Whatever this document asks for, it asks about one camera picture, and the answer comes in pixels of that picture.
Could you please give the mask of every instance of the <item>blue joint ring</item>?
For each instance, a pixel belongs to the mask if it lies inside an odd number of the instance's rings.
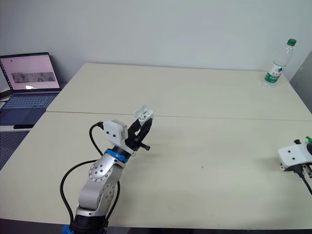
[[[128,159],[126,159],[126,157],[124,155],[120,155],[120,154],[117,154],[116,152],[112,151],[112,150],[109,150],[107,149],[105,151],[105,154],[109,154],[110,156],[118,159],[119,161],[122,161],[124,163],[128,162]]]

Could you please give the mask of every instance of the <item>laptop keyboard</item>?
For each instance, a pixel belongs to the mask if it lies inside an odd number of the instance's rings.
[[[2,109],[47,108],[57,95],[11,97]]]

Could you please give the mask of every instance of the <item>white table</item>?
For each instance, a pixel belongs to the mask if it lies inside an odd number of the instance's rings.
[[[282,76],[265,72],[86,63],[47,111],[129,114],[143,104],[157,116],[312,120]]]
[[[128,115],[45,113],[0,171],[0,218],[68,223],[59,183],[73,165],[99,155],[88,136],[99,121]],[[311,228],[311,195],[279,169],[277,149],[311,134],[311,121],[156,117],[121,177],[110,226],[207,229]],[[94,130],[101,150],[111,145]],[[73,210],[89,165],[73,171]]]

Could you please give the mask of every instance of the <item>floor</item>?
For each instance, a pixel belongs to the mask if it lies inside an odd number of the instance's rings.
[[[0,219],[1,234],[61,234],[64,225]],[[308,234],[312,230],[208,230],[108,227],[107,234]]]

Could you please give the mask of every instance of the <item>bottle cap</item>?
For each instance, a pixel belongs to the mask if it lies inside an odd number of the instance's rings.
[[[294,46],[294,45],[296,44],[296,42],[297,42],[297,41],[296,41],[295,39],[289,39],[288,42],[287,42],[287,44],[288,44],[288,45],[291,45],[291,46]]]

